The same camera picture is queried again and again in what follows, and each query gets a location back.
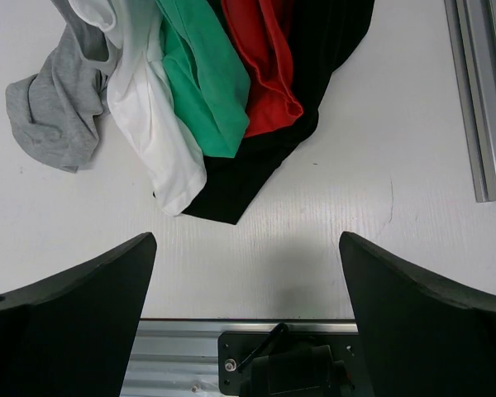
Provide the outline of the red tank top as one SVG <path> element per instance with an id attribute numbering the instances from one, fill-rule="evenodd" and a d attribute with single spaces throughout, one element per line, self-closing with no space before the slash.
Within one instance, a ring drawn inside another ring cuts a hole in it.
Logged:
<path id="1" fill-rule="evenodd" d="M 303 115 L 293 94 L 293 57 L 288 38 L 293 1 L 222 1 L 231 42 L 250 76 L 245 137 L 289 127 Z"/>

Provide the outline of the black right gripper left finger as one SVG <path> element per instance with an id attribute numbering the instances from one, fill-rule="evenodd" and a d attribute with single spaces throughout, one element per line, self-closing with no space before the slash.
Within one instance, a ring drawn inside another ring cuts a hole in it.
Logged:
<path id="1" fill-rule="evenodd" d="M 0 396 L 118 396 L 155 253 L 142 233 L 0 294 Z"/>

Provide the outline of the white tank top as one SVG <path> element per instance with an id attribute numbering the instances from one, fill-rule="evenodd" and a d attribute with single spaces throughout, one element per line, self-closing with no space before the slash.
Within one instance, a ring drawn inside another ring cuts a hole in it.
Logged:
<path id="1" fill-rule="evenodd" d="M 193 134 L 176 116 L 163 66 L 163 15 L 154 1 L 72 1 L 78 17 L 99 28 L 119 51 L 107 82 L 107 105 L 142 161 L 159 207 L 181 214 L 207 173 Z"/>

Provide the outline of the green tank top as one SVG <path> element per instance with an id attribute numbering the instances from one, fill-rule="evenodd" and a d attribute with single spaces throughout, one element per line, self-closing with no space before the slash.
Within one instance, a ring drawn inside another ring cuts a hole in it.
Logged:
<path id="1" fill-rule="evenodd" d="M 249 125 L 250 77 L 207 1 L 158 1 L 174 112 L 205 156 L 233 158 Z"/>

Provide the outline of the grey tank top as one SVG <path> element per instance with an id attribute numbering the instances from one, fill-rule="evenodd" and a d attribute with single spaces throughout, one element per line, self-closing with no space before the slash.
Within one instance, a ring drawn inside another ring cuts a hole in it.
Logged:
<path id="1" fill-rule="evenodd" d="M 98 146 L 96 119 L 107 112 L 106 87 L 117 49 L 69 2 L 53 4 L 66 22 L 64 32 L 38 74 L 7 86 L 7 115 L 13 137 L 31 158 L 75 172 Z"/>

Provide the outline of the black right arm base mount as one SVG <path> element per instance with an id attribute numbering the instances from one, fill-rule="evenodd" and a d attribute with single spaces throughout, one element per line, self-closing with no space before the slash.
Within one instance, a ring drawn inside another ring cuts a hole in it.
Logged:
<path id="1" fill-rule="evenodd" d="M 242 323 L 218 337 L 227 396 L 373 396 L 355 323 Z"/>

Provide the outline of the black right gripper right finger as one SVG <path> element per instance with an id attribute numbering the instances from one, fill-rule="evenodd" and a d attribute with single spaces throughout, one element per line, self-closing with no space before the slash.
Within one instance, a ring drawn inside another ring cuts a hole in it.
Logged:
<path id="1" fill-rule="evenodd" d="M 496 295 L 353 232 L 342 268 L 377 396 L 496 396 Z"/>

